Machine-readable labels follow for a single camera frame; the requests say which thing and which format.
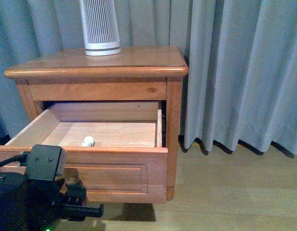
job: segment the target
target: nightstand leg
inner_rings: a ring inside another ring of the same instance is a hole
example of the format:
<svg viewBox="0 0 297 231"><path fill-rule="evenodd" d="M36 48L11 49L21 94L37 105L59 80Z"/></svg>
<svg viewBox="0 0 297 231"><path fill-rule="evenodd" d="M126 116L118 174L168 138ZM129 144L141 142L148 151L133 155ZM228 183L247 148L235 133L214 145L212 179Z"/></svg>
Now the nightstand leg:
<svg viewBox="0 0 297 231"><path fill-rule="evenodd" d="M25 111L27 112L29 122L32 122L43 112L43 103L42 101L33 100L27 81L17 81L16 85L22 102L24 104Z"/></svg>
<svg viewBox="0 0 297 231"><path fill-rule="evenodd" d="M166 147L168 148L168 171L167 171L167 200L174 196L176 178L176 159L178 149L178 130L181 111L182 81L176 79L167 81L167 125Z"/></svg>

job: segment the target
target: wood knot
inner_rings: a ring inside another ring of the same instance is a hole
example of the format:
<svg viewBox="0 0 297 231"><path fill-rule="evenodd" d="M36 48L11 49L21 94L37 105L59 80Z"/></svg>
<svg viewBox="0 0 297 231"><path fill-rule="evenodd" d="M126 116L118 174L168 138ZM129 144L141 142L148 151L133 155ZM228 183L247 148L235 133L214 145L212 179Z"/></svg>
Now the wood knot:
<svg viewBox="0 0 297 231"><path fill-rule="evenodd" d="M148 88L149 93L154 93L156 91L156 88Z"/></svg>

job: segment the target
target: small white item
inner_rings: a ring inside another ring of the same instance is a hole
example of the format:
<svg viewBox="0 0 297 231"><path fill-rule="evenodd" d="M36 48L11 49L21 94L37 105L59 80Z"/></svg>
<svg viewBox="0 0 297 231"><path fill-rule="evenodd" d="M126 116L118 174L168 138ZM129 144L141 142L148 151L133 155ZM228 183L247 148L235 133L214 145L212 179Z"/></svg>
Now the small white item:
<svg viewBox="0 0 297 231"><path fill-rule="evenodd" d="M86 55L121 52L114 0L80 0Z"/></svg>
<svg viewBox="0 0 297 231"><path fill-rule="evenodd" d="M81 146L82 147L93 147L95 144L95 140L91 136L85 137L85 139L82 141Z"/></svg>

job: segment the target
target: wooden floor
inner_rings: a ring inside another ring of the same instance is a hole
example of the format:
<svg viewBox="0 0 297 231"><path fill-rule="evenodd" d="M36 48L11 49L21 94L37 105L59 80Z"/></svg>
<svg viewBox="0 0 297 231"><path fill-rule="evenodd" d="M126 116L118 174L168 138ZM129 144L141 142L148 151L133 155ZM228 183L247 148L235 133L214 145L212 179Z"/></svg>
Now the wooden floor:
<svg viewBox="0 0 297 231"><path fill-rule="evenodd" d="M179 151L175 197L166 204L106 204L102 218L62 220L56 231L297 231L297 156L199 146Z"/></svg>

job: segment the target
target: curtain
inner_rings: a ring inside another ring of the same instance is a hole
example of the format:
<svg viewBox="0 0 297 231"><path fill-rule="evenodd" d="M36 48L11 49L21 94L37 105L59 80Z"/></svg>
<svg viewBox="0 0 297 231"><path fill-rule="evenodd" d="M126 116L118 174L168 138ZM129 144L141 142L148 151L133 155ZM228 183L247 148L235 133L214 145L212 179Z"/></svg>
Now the curtain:
<svg viewBox="0 0 297 231"><path fill-rule="evenodd" d="M182 52L189 49L191 0L114 3L122 47L177 45ZM13 137L28 124L16 85L4 77L4 70L79 47L84 47L79 0L0 0L0 135Z"/></svg>
<svg viewBox="0 0 297 231"><path fill-rule="evenodd" d="M297 0L193 1L185 147L297 154Z"/></svg>

